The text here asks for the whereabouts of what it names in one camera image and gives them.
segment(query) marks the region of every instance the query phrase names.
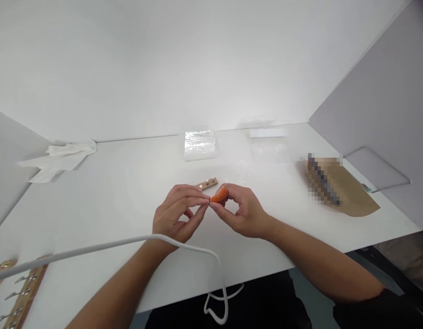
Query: forearm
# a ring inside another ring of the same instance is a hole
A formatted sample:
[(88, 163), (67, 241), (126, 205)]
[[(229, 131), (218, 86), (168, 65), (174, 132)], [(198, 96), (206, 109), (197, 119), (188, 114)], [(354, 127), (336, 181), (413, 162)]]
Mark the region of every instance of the forearm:
[(67, 329), (129, 328), (146, 285), (167, 256), (160, 246), (161, 241), (146, 241), (88, 301)]
[(266, 240), (280, 248), (302, 274), (335, 302), (379, 296), (383, 285), (365, 268), (328, 244), (276, 220)]

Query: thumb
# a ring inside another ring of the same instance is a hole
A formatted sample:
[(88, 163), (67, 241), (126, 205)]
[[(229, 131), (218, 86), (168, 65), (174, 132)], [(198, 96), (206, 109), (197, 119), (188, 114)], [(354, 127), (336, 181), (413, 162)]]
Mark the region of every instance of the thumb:
[(229, 227), (232, 227), (233, 224), (237, 221), (237, 217), (229, 210), (225, 209), (225, 207), (217, 202), (211, 202), (210, 208), (212, 208), (216, 215), (219, 216)]

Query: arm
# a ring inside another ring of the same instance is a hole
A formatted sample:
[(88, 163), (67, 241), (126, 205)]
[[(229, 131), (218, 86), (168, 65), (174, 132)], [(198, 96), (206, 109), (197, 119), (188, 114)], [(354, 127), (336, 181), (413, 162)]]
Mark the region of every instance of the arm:
[[(152, 233), (186, 242), (201, 223), (209, 196), (190, 185), (177, 185), (155, 212)], [(193, 214), (190, 207), (200, 206)], [(182, 214), (188, 222), (179, 221)], [(138, 302), (152, 274), (177, 248), (161, 240), (146, 241), (131, 259), (90, 299), (67, 326), (74, 328), (129, 328)]]
[(269, 216), (254, 193), (234, 184), (224, 184), (228, 198), (239, 204), (236, 214), (225, 202), (210, 204), (234, 231), (265, 239), (280, 248), (303, 275), (335, 302), (360, 302), (379, 296), (384, 286), (366, 269), (328, 244)]

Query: left hand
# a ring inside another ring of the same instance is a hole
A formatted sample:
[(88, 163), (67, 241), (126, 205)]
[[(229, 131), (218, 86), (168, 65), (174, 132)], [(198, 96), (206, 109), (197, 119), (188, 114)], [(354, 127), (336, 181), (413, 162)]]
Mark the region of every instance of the left hand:
[[(203, 194), (199, 187), (191, 185), (175, 185), (164, 202), (155, 211), (152, 234), (164, 234), (179, 242), (185, 243), (201, 224), (208, 207), (210, 197)], [(200, 206), (195, 214), (190, 207)], [(189, 218), (188, 222), (180, 221), (182, 215)], [(163, 252), (170, 254), (177, 247), (161, 240), (155, 240)]]

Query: hand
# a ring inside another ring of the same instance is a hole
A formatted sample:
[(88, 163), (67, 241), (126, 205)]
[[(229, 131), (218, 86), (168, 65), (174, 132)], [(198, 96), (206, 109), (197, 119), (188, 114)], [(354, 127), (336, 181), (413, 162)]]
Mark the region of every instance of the hand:
[[(211, 202), (210, 207), (235, 232), (249, 238), (266, 239), (274, 231), (277, 219), (263, 210), (251, 189), (235, 184), (223, 184), (223, 186), (228, 191), (228, 197), (220, 203)], [(234, 200), (239, 205), (236, 214), (225, 209), (228, 199)]]
[[(201, 224), (209, 199), (210, 197), (203, 194), (199, 187), (175, 185), (161, 206), (155, 211), (152, 234), (164, 234), (185, 243)], [(196, 214), (193, 214), (189, 209), (194, 206), (200, 206)], [(189, 218), (188, 222), (179, 220), (182, 214)], [(156, 246), (161, 246), (163, 252), (167, 252), (167, 254), (177, 249), (177, 247), (161, 240), (154, 240), (154, 243)]]

